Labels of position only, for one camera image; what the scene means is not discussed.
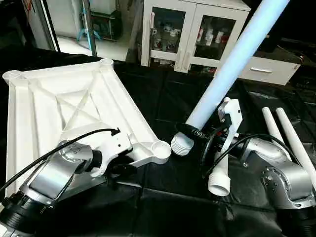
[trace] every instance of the white plastic tube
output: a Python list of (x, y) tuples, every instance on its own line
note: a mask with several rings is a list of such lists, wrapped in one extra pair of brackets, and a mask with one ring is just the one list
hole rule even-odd
[[(288, 2), (289, 0), (262, 0), (224, 65), (189, 116), (187, 124), (199, 129), (204, 127)], [(175, 153), (183, 156), (189, 153), (194, 142), (187, 137), (179, 139), (179, 136), (179, 133), (175, 135), (171, 147)]]
[[(281, 142), (284, 143), (283, 138), (281, 136), (281, 133), (277, 127), (276, 121), (273, 118), (271, 111), (268, 107), (264, 107), (262, 108), (262, 113), (263, 113), (263, 117), (265, 118), (266, 121), (266, 125), (269, 131), (269, 134), (271, 136), (274, 136), (275, 138), (279, 139)], [(286, 154), (287, 158), (292, 161), (290, 154), (286, 151), (286, 149), (284, 149), (279, 143), (277, 143), (276, 141), (272, 141), (273, 144), (275, 144), (276, 146), (280, 147)]]
[(316, 170), (300, 140), (297, 133), (295, 132), (290, 120), (288, 119), (283, 108), (277, 108), (276, 114), (281, 122), (284, 133), (287, 137), (288, 142), (292, 148), (293, 153), (298, 159), (301, 166), (308, 172), (310, 175), (314, 189), (316, 189)]
[[(215, 153), (215, 160), (220, 153)], [(227, 196), (231, 191), (231, 179), (228, 177), (228, 155), (225, 156), (213, 169), (208, 177), (208, 190), (217, 196)]]

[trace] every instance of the white cabinet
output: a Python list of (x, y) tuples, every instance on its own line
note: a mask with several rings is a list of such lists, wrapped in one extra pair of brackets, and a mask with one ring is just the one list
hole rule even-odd
[(285, 85), (300, 66), (299, 62), (252, 57), (239, 78)]
[[(149, 65), (150, 55), (151, 66), (178, 72), (187, 73), (191, 64), (219, 67), (234, 47), (249, 10), (241, 0), (145, 0), (142, 65)], [(155, 13), (152, 45), (151, 12)]]

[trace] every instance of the white plastic frame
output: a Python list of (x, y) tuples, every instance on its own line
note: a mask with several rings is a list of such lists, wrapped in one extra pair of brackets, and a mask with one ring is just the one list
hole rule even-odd
[[(159, 140), (113, 70), (111, 59), (2, 76), (9, 85), (7, 167), (9, 179), (62, 140), (101, 128), (119, 128), (133, 146), (132, 165), (167, 162), (171, 148)], [(110, 133), (98, 133), (79, 142), (98, 148)], [(27, 172), (7, 189), (16, 192)], [(93, 186), (104, 179), (78, 175), (70, 189)]]

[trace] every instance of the black fabric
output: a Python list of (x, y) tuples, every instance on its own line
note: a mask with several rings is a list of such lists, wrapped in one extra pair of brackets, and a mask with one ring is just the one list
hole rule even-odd
[[(0, 51), (0, 73), (98, 61), (98, 58), (45, 50)], [(115, 62), (118, 77), (157, 137), (170, 142), (175, 123), (185, 122), (210, 78)], [(0, 152), (4, 182), (7, 85), (3, 95)], [(309, 155), (316, 161), (316, 101), (312, 91), (238, 80), (228, 96), (239, 99), (243, 122), (239, 132), (267, 133), (261, 108), (283, 107)], [(213, 115), (205, 130), (217, 123)], [(186, 157), (171, 155), (164, 165), (150, 163), (137, 174), (102, 184), (59, 203), (38, 236), (213, 236), (277, 237), (281, 230), (260, 178), (230, 159), (231, 193), (218, 198), (202, 180), (198, 161), (202, 144)]]

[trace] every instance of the round hole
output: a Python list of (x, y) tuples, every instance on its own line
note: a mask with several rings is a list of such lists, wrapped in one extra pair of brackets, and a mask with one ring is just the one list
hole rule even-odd
[(100, 60), (101, 64), (102, 65), (109, 65), (109, 66), (112, 66), (113, 67), (113, 63), (114, 61), (110, 58), (103, 58)]
[(209, 187), (209, 191), (217, 196), (220, 196), (220, 197), (227, 196), (230, 192), (226, 188), (219, 186), (219, 185), (213, 185), (213, 186)]
[(22, 73), (18, 70), (11, 70), (11, 71), (8, 71), (6, 73), (4, 73), (2, 75), (3, 79), (5, 80), (10, 80), (10, 79), (15, 79), (15, 78), (18, 78), (22, 75)]
[(164, 141), (157, 141), (152, 145), (154, 156), (160, 159), (168, 158), (171, 154), (170, 145)]

